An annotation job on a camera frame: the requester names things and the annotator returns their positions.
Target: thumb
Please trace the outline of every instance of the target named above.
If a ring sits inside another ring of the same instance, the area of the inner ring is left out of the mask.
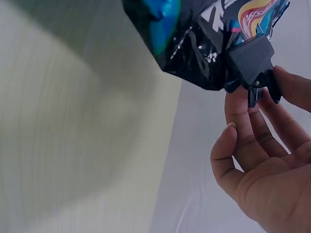
[[[274,67],[273,73],[283,97],[299,108],[311,112],[311,80]]]
[[[233,199],[244,173],[237,170],[233,163],[233,154],[238,134],[235,124],[230,123],[217,140],[211,152],[211,165],[218,185]]]

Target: black plastic bag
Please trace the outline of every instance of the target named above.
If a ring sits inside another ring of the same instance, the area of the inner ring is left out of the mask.
[[[272,28],[288,0],[122,0],[160,68],[206,90],[232,92],[224,52]]]

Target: black plastic clip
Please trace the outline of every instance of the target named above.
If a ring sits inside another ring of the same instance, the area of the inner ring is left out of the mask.
[[[275,103],[281,100],[281,92],[273,76],[271,58],[275,51],[264,35],[258,35],[226,52],[228,74],[233,75],[248,90],[248,103],[254,108],[262,88],[268,87]]]

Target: hand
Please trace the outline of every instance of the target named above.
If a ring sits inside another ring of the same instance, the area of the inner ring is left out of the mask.
[[[284,98],[311,112],[311,81],[280,67],[274,74]],[[259,107],[248,109],[247,91],[239,88],[226,96],[228,126],[211,152],[216,181],[267,232],[311,232],[311,138],[267,91],[259,106],[292,154],[273,138]]]

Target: white surface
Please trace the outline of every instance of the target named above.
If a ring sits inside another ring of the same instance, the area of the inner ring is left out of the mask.
[[[148,232],[180,80],[118,0],[0,0],[0,32],[0,232]]]
[[[311,77],[309,3],[293,0],[272,39],[274,63],[305,77]],[[263,232],[217,186],[212,175],[209,155],[225,127],[224,99],[224,92],[182,83],[151,233]],[[311,132],[311,115],[283,104]]]

